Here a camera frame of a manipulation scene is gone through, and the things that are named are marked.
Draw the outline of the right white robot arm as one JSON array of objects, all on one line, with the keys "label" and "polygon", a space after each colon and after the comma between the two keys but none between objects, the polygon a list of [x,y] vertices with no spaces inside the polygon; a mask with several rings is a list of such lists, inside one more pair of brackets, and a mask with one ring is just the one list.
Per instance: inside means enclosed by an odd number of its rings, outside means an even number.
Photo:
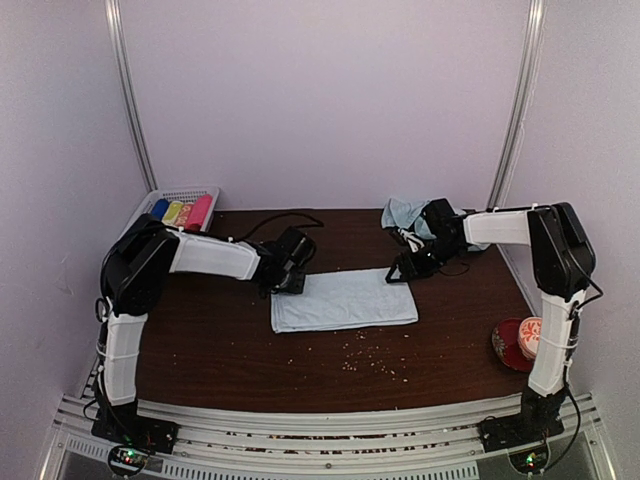
[{"label": "right white robot arm", "polygon": [[492,417],[478,425],[485,451],[514,448],[559,435],[560,407],[570,393],[569,370],[578,342],[580,312],[589,303],[596,257],[574,210],[566,203],[456,213],[445,198],[421,212],[433,239],[396,229],[407,243],[392,263],[389,283],[429,278],[472,246],[525,245],[531,251],[541,293],[541,344],[514,415]]}]

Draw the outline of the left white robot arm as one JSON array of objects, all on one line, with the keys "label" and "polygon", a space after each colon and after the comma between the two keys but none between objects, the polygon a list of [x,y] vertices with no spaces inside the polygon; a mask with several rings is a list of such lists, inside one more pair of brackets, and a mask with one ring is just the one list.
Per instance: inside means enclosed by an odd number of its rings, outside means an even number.
[{"label": "left white robot arm", "polygon": [[170,275],[195,273],[254,283],[261,296],[299,295],[315,242],[295,226],[270,241],[216,238],[141,215],[105,255],[100,272],[97,422],[123,444],[137,442],[136,368],[144,325]]}]

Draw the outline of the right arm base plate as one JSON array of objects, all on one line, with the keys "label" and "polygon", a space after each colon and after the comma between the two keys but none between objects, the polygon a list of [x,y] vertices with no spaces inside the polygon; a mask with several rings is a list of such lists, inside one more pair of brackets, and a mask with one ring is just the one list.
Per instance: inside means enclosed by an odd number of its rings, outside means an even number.
[{"label": "right arm base plate", "polygon": [[520,414],[488,417],[478,424],[478,430],[485,453],[543,442],[565,431],[560,419],[535,426],[527,423]]}]

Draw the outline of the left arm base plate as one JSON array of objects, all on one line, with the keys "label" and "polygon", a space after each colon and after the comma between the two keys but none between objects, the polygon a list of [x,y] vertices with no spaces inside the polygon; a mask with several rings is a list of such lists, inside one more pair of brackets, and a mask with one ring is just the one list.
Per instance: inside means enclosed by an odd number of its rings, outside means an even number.
[{"label": "left arm base plate", "polygon": [[171,454],[178,430],[178,425],[170,421],[141,416],[117,419],[111,415],[104,415],[93,422],[91,434],[139,450]]}]

